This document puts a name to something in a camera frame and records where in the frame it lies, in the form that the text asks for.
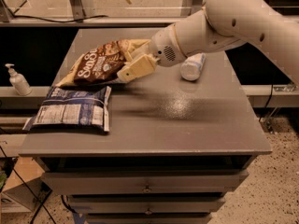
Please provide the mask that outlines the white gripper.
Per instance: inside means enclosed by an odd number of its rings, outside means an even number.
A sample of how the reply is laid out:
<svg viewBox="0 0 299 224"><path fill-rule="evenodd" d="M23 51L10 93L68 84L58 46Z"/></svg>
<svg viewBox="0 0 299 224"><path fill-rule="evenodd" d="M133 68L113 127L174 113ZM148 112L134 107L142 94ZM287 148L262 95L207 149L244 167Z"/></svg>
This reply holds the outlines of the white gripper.
<svg viewBox="0 0 299 224"><path fill-rule="evenodd" d="M158 60L147 54L148 51ZM174 24L157 32L149 44L131 43L123 54L127 64L117 73L117 76L124 83L150 75L155 71L157 63L163 67L170 67L186 60L177 42Z"/></svg>

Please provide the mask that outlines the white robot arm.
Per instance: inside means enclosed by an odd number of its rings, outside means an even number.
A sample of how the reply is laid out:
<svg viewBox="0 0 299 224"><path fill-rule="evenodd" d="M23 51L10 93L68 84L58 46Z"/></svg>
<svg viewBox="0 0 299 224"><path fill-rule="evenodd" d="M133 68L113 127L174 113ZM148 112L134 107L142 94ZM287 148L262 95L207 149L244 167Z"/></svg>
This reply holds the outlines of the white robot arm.
<svg viewBox="0 0 299 224"><path fill-rule="evenodd" d="M206 0L191 16L173 23L127 58L117 73L130 82L197 53L219 52L249 43L292 82L299 83L299 23L264 0Z"/></svg>

